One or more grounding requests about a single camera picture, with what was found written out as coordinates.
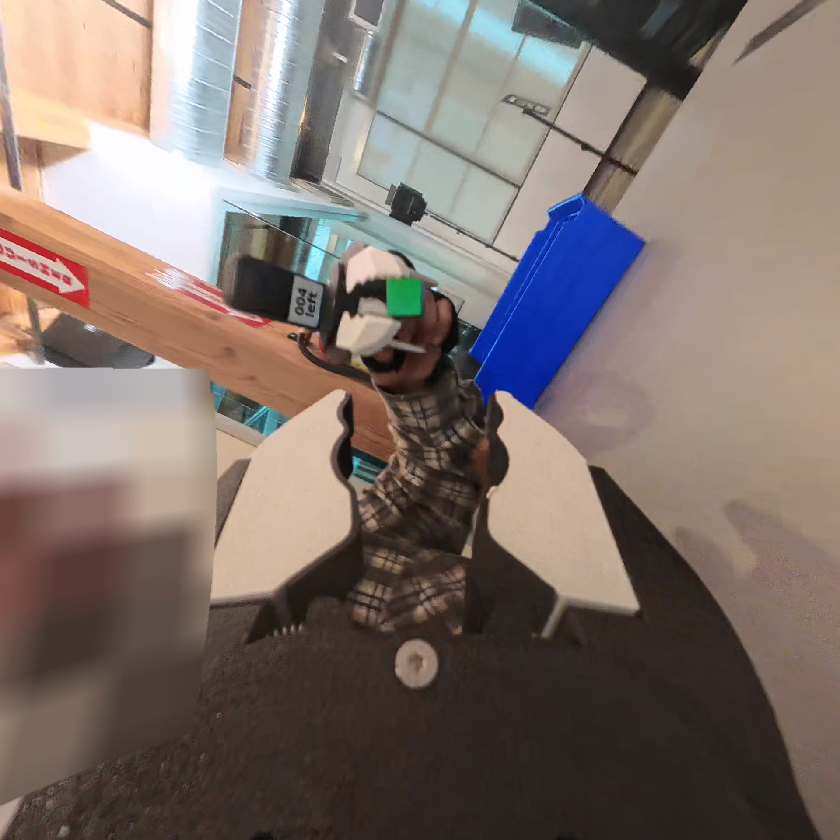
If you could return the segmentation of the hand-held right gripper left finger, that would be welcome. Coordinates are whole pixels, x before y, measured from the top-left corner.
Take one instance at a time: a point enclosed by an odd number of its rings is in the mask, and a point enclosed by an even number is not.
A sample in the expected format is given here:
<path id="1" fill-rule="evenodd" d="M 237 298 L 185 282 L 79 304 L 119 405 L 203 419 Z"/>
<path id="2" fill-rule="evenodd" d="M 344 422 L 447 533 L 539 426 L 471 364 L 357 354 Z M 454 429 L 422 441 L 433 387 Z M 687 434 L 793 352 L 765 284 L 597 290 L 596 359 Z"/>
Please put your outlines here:
<path id="1" fill-rule="evenodd" d="M 350 483 L 352 395 L 335 390 L 265 437 L 218 530 L 212 607 L 266 606 L 300 624 L 311 602 L 343 602 L 363 572 L 360 512 Z"/>

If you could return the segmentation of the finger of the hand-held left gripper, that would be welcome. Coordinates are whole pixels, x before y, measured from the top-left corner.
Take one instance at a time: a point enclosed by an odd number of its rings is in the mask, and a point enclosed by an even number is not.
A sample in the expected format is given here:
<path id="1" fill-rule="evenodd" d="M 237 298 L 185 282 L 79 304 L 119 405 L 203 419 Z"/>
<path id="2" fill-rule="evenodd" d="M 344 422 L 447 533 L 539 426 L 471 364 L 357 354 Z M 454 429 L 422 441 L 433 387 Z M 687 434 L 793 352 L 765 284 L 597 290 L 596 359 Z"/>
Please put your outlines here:
<path id="1" fill-rule="evenodd" d="M 405 261 L 376 247 L 348 249 L 341 258 L 347 292 L 385 292 L 388 280 L 406 278 Z"/>
<path id="2" fill-rule="evenodd" d="M 375 356 L 390 348 L 402 324 L 382 315 L 342 315 L 336 347 L 360 357 Z"/>

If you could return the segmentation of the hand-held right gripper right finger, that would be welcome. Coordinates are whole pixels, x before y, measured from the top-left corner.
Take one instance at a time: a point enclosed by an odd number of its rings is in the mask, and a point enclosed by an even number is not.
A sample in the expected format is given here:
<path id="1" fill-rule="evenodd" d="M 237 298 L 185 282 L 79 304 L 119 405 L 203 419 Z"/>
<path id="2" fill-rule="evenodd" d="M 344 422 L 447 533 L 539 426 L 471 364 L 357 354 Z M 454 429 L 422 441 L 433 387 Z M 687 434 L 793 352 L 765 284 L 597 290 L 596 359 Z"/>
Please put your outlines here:
<path id="1" fill-rule="evenodd" d="M 640 610 L 585 458 L 508 392 L 487 415 L 488 489 L 471 537 L 465 625 L 508 609 L 549 638 L 564 613 Z"/>

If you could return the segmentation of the green cube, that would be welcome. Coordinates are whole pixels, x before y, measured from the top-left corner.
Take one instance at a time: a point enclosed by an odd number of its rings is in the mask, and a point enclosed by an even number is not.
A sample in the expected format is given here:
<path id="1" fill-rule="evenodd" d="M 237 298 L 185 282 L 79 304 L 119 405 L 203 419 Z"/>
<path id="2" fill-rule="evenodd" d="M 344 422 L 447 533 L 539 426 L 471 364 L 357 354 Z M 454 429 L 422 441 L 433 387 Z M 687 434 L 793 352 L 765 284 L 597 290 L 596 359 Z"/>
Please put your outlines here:
<path id="1" fill-rule="evenodd" d="M 402 321 L 424 315 L 426 290 L 418 277 L 385 279 L 385 307 L 390 319 Z"/>

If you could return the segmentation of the blue plastic bin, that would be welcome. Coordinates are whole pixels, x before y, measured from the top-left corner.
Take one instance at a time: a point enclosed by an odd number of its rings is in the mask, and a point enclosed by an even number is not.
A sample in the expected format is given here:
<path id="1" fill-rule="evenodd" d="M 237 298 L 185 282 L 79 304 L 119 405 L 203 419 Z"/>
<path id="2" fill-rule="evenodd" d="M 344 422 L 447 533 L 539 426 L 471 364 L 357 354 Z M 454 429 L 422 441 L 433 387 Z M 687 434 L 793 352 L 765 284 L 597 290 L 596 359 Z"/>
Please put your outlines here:
<path id="1" fill-rule="evenodd" d="M 548 216 L 470 352 L 487 403 L 533 408 L 646 245 L 581 193 Z"/>

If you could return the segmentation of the person's left forearm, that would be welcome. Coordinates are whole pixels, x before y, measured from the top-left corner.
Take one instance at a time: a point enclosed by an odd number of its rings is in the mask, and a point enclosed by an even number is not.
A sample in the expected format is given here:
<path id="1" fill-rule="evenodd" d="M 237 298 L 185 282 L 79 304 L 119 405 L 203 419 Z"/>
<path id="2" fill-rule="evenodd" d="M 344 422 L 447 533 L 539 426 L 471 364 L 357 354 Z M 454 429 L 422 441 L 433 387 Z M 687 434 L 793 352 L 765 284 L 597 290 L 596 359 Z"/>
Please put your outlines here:
<path id="1" fill-rule="evenodd" d="M 359 501 L 364 569 L 347 597 L 361 627 L 463 631 L 463 550 L 480 498 L 485 401 L 445 356 L 418 391 L 378 394 L 395 452 Z"/>

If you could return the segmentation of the person's left hand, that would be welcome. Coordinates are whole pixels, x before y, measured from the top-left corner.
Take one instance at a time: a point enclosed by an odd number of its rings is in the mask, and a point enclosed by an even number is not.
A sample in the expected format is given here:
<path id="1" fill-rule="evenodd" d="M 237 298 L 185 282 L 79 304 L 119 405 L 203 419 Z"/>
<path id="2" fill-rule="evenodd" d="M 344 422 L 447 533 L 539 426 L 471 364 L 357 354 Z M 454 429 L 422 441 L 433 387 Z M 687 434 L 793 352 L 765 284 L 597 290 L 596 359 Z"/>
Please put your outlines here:
<path id="1" fill-rule="evenodd" d="M 423 315 L 402 320 L 395 336 L 396 342 L 423 348 L 423 353 L 407 353 L 398 371 L 370 371 L 373 384 L 388 393 L 420 393 L 441 360 L 443 344 L 454 322 L 452 303 L 446 298 L 437 299 L 426 289 Z"/>

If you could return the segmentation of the red arrow sign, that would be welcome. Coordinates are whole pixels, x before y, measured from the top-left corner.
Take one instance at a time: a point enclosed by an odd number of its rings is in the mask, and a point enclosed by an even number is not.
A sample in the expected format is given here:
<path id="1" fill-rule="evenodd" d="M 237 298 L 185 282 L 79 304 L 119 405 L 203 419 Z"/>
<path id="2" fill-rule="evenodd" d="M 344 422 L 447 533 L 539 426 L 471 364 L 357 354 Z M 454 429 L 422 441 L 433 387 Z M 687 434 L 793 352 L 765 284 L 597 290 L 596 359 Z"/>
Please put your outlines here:
<path id="1" fill-rule="evenodd" d="M 172 267 L 157 269 L 148 273 L 148 277 L 163 287 L 178 292 L 182 296 L 204 305 L 215 313 L 235 319 L 251 328 L 259 329 L 270 324 L 270 321 L 266 318 L 242 312 L 228 306 L 221 290 L 178 269 Z"/>
<path id="2" fill-rule="evenodd" d="M 90 307 L 88 270 L 67 257 L 1 229 L 1 268 L 31 285 Z"/>

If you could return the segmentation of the black ceiling speaker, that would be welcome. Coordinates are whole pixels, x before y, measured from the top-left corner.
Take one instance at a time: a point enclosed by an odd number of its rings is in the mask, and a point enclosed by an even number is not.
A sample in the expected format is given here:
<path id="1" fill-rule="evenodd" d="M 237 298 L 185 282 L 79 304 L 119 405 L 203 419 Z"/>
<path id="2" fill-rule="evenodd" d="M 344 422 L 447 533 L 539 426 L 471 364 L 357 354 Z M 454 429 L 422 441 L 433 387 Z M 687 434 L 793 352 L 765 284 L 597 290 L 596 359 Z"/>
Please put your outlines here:
<path id="1" fill-rule="evenodd" d="M 64 369 L 141 370 L 155 362 L 153 353 L 65 313 L 41 339 L 45 359 Z"/>

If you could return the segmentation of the black ceiling pole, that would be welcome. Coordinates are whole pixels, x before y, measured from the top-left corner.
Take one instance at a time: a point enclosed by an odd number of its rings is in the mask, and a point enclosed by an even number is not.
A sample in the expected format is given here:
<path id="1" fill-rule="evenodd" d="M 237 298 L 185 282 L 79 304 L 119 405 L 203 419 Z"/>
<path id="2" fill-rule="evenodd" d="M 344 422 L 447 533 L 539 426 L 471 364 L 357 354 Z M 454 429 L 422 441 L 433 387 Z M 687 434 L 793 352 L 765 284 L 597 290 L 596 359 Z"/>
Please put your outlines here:
<path id="1" fill-rule="evenodd" d="M 544 104 L 524 97 L 520 97 L 512 93 L 507 94 L 500 101 L 502 104 L 507 104 L 508 106 L 512 106 L 513 108 L 520 110 L 524 116 L 535 120 L 537 123 L 540 123 L 544 128 L 546 128 L 550 132 L 556 133 L 559 136 L 565 138 L 566 140 L 572 142 L 583 152 L 593 154 L 600 161 L 606 161 L 609 165 L 612 165 L 613 167 L 630 176 L 636 176 L 638 174 L 638 170 L 633 168 L 631 165 L 619 160 L 618 158 L 612 156 L 611 154 L 603 150 L 600 150 L 599 148 L 595 147 L 591 143 L 588 143 L 587 141 L 583 140 L 582 138 L 578 137 L 572 132 L 566 129 L 562 129 L 555 122 L 548 119 L 550 109 Z"/>

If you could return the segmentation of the silver ventilation duct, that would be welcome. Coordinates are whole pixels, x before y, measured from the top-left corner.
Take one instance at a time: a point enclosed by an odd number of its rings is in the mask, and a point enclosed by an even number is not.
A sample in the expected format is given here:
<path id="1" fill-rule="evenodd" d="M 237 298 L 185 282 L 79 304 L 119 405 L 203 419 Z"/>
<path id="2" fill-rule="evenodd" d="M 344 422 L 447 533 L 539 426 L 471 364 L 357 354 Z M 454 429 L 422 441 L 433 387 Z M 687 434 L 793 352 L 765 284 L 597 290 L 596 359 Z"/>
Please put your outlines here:
<path id="1" fill-rule="evenodd" d="M 263 181 L 291 180 L 326 6 L 241 3 L 224 153 Z"/>
<path id="2" fill-rule="evenodd" d="M 150 140 L 201 165 L 224 158 L 241 1 L 154 1 Z"/>

